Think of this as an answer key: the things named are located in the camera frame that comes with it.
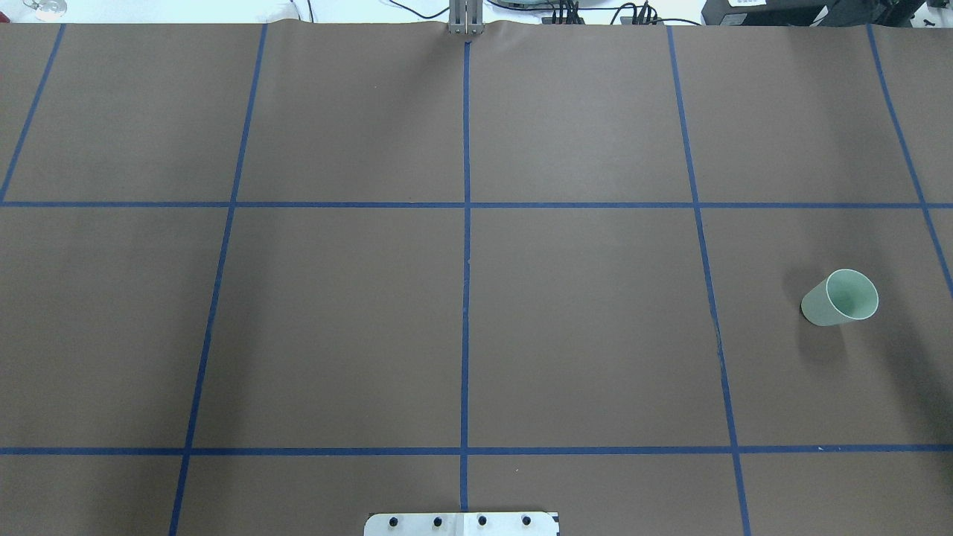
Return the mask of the green cup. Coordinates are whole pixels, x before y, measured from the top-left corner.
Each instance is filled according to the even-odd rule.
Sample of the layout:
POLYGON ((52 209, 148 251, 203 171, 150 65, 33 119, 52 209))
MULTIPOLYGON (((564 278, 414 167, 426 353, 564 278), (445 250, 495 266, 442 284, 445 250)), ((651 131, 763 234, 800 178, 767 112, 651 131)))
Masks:
POLYGON ((869 319, 879 309, 879 290, 870 278, 853 269, 831 272, 801 299, 807 322, 821 327, 869 319))

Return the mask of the black box with label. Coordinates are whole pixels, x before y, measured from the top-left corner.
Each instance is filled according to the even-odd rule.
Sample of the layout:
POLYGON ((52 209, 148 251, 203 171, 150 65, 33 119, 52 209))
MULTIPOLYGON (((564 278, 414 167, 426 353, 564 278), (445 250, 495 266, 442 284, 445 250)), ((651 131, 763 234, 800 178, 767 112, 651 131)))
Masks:
POLYGON ((828 1, 705 1, 706 26, 806 27, 820 20, 828 1))

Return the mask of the metal base plate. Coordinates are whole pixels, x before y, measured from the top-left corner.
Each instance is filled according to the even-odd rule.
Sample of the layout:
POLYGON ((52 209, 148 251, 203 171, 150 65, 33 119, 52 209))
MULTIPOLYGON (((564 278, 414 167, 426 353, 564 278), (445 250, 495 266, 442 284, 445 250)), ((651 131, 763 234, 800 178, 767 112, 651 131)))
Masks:
POLYGON ((420 512, 371 515, 364 535, 559 535, 557 513, 545 511, 420 512))

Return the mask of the aluminium frame post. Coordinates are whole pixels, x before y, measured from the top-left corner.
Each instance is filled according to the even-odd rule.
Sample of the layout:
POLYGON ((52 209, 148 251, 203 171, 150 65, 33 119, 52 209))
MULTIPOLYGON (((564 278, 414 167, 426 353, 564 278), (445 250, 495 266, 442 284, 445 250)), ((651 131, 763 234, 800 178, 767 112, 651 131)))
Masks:
POLYGON ((448 3, 448 31, 455 35, 479 35, 485 30, 484 2, 480 0, 450 0, 448 3))

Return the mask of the brown table mat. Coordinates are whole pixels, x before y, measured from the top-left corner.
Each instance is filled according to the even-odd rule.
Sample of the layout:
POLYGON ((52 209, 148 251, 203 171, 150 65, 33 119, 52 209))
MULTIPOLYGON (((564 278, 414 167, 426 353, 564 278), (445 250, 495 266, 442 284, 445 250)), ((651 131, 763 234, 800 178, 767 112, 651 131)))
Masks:
POLYGON ((4 25, 2 533, 459 510, 949 535, 951 31, 4 25))

